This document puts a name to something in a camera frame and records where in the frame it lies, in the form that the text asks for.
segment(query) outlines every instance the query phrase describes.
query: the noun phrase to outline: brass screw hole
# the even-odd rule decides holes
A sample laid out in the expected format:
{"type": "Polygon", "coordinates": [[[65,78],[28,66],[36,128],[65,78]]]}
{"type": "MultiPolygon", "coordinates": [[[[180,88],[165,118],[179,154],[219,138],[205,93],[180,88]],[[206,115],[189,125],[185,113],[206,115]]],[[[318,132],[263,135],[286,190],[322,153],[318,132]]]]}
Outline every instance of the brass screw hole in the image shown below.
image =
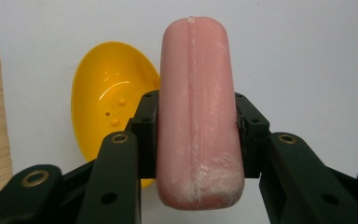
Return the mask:
{"type": "Polygon", "coordinates": [[[127,142],[127,140],[129,140],[129,136],[124,133],[116,134],[112,137],[113,143],[124,143],[127,142]]]}
{"type": "Polygon", "coordinates": [[[286,144],[295,144],[297,142],[297,140],[289,134],[281,134],[278,136],[278,139],[286,144]]]}
{"type": "Polygon", "coordinates": [[[21,184],[23,187],[31,188],[38,186],[45,182],[48,179],[49,172],[45,170],[35,170],[26,175],[22,181],[21,184]]]}

